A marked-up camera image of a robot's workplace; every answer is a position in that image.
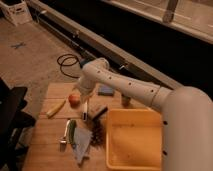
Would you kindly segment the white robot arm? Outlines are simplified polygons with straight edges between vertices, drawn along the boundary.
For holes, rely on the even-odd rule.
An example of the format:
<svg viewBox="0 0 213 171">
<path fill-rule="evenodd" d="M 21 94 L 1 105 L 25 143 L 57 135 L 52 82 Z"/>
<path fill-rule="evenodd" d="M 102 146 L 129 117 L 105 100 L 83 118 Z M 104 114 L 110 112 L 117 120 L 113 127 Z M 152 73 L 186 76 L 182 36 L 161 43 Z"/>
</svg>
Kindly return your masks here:
<svg viewBox="0 0 213 171">
<path fill-rule="evenodd" d="M 169 89 L 116 74 L 104 58 L 83 65 L 76 88 L 86 98 L 98 83 L 162 115 L 163 171 L 213 171 L 213 100 L 204 91 L 192 86 Z"/>
</svg>

